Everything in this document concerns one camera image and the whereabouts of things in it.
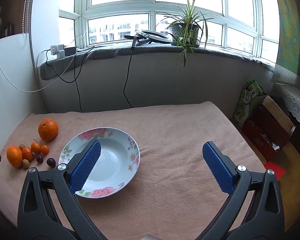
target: flower pot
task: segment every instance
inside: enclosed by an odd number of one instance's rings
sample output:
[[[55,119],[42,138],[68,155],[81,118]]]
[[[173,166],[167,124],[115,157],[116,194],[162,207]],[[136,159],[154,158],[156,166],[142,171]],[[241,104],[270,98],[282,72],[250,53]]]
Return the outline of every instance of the flower pot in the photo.
[[[178,24],[175,24],[173,26],[171,26],[169,28],[170,32],[173,34],[173,35],[176,35],[178,37],[181,36],[181,30],[180,30],[180,26],[182,28],[185,28],[186,27],[186,24],[185,23],[178,23]],[[192,24],[191,25],[191,30],[194,31],[194,35],[193,35],[193,38],[194,38],[194,43],[195,43],[195,47],[198,48],[199,47],[199,44],[198,44],[198,32],[199,32],[199,26],[198,25],[194,25]],[[171,45],[172,46],[176,46],[177,45],[177,42],[173,39],[172,42],[171,42]]]

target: potted plant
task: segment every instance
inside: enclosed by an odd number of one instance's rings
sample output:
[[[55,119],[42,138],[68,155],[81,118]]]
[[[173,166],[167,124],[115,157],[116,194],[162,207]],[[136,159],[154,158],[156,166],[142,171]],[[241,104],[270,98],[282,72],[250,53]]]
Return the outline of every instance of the potted plant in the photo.
[[[169,33],[173,41],[171,42],[171,45],[174,46],[180,46],[184,50],[181,52],[179,57],[183,56],[183,67],[186,66],[186,60],[187,60],[187,52],[190,52],[194,55],[194,48],[199,47],[199,42],[201,41],[201,38],[203,36],[203,28],[199,25],[199,22],[204,22],[204,28],[206,33],[206,41],[204,44],[204,47],[207,46],[208,42],[208,26],[207,26],[207,20],[213,19],[208,18],[206,19],[201,11],[196,11],[196,6],[194,6],[194,0],[192,1],[192,4],[190,4],[189,0],[187,0],[186,9],[182,9],[176,4],[173,4],[177,6],[182,14],[179,14],[179,16],[173,15],[171,13],[165,13],[165,19],[172,18],[174,21],[169,24],[168,28],[172,33]],[[198,32],[201,30],[201,37],[198,39]]]

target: dark purple grape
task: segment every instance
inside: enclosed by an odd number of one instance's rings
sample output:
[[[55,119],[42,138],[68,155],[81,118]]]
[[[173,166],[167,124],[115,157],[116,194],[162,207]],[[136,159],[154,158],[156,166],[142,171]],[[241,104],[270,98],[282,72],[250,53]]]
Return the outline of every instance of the dark purple grape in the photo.
[[[56,166],[56,161],[54,160],[54,158],[49,158],[47,160],[47,164],[48,164],[48,166],[54,168]]]
[[[42,157],[41,154],[38,154],[37,157],[36,157],[35,159],[36,159],[36,161],[37,161],[38,163],[43,163],[43,157]]]

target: white wall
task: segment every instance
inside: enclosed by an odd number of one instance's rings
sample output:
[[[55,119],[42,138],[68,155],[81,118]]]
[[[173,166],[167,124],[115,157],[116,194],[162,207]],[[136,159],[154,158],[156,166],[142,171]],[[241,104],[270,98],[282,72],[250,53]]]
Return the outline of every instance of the white wall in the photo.
[[[10,81],[23,90],[37,90],[27,34],[0,40],[0,67]],[[10,134],[29,113],[45,113],[40,93],[16,90],[0,71],[0,150]]]
[[[231,118],[241,90],[248,78],[268,92],[272,86],[272,72],[253,62],[229,59],[208,54],[188,55],[183,69],[181,61],[176,66],[178,53],[153,53],[133,55],[126,95],[133,107],[193,104],[211,101]],[[128,108],[123,95],[129,56],[88,61],[78,78],[84,112]],[[74,79],[74,72],[64,74],[64,79]],[[43,81],[44,86],[52,80]],[[43,98],[49,112],[80,111],[75,83],[57,80],[44,90]]]
[[[58,17],[59,0],[33,0],[31,11],[31,41],[34,60],[39,53],[60,44]],[[46,54],[39,57],[38,65],[46,61]]]

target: plate rim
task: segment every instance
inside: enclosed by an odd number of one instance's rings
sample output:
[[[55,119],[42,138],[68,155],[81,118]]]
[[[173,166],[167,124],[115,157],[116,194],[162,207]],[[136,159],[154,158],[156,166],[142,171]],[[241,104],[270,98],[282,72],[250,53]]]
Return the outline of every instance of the plate rim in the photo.
[[[117,193],[118,191],[122,190],[125,186],[127,186],[127,185],[130,183],[130,181],[134,178],[134,176],[136,175],[136,173],[137,173],[137,171],[138,171],[138,168],[139,168],[139,165],[140,165],[140,162],[141,162],[141,154],[140,154],[140,149],[139,149],[138,143],[137,143],[136,140],[135,140],[130,134],[128,134],[127,132],[125,132],[125,131],[123,131],[123,130],[121,130],[121,129],[118,129],[118,128],[114,128],[114,127],[95,127],[95,128],[91,128],[91,129],[85,130],[85,131],[83,131],[83,132],[77,134],[76,136],[74,136],[74,137],[73,137],[70,141],[68,141],[68,142],[66,143],[66,145],[63,147],[63,149],[62,149],[62,151],[61,151],[61,153],[60,153],[60,155],[59,155],[58,165],[60,165],[60,156],[62,155],[63,150],[66,148],[66,146],[67,146],[74,138],[76,138],[77,136],[79,136],[80,134],[82,134],[82,133],[84,133],[84,132],[87,132],[87,131],[90,131],[90,130],[94,130],[94,129],[102,129],[102,128],[119,130],[119,131],[121,131],[121,132],[124,132],[124,133],[127,134],[128,136],[130,136],[130,137],[134,140],[134,142],[136,143],[136,145],[137,145],[138,152],[139,152],[139,163],[138,163],[138,166],[137,166],[136,170],[135,170],[134,173],[132,174],[131,179],[129,179],[129,181],[128,181],[127,183],[125,183],[122,187],[116,189],[114,192],[112,192],[112,193],[110,193],[110,194],[108,194],[108,195],[105,195],[105,196],[100,196],[100,197],[84,196],[84,195],[81,195],[81,194],[75,192],[75,194],[76,194],[77,196],[79,196],[79,197],[90,198],[90,199],[97,199],[97,198],[105,198],[105,197],[109,197],[109,196],[111,196],[111,195]]]

